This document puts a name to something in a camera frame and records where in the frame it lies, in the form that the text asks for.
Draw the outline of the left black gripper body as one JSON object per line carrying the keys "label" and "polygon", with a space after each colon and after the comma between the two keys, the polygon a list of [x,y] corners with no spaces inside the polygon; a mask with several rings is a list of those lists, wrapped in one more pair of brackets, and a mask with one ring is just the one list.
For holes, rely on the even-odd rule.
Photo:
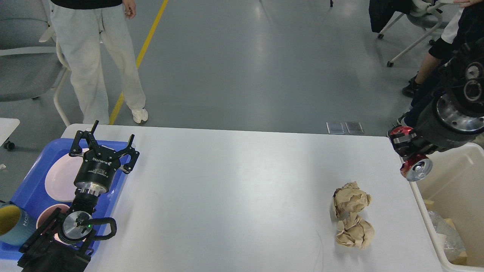
{"label": "left black gripper body", "polygon": [[116,170],[121,166],[118,156],[112,150],[97,156],[95,150],[83,153],[83,162],[74,180],[80,193],[100,196],[110,190]]}

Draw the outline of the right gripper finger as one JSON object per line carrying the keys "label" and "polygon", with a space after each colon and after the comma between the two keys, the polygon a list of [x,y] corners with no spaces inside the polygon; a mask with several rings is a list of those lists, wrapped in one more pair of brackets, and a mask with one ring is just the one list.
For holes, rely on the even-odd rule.
{"label": "right gripper finger", "polygon": [[418,136],[412,130],[390,130],[389,140],[394,151],[402,158],[409,159],[417,155],[429,155],[439,147]]}

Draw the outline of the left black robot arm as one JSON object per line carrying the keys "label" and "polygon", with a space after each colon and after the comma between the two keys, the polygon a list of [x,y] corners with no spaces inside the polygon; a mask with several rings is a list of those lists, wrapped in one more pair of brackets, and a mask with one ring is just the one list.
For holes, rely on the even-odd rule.
{"label": "left black robot arm", "polygon": [[90,131],[77,131],[68,153],[82,158],[73,182],[74,199],[67,212],[55,209],[20,246],[17,265],[24,272],[83,272],[93,253],[90,245],[116,235],[115,219],[96,218],[96,205],[110,191],[115,173],[129,174],[140,153],[132,145],[134,135],[121,150],[99,145],[94,135],[97,126],[95,122]]}

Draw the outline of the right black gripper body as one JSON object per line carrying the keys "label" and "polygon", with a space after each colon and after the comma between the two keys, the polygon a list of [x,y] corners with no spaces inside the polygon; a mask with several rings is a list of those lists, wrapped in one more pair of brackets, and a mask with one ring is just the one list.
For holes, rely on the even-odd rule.
{"label": "right black gripper body", "polygon": [[473,141],[483,133],[483,116],[472,117],[458,110],[444,94],[434,98],[420,113],[414,131],[439,148],[452,149]]}

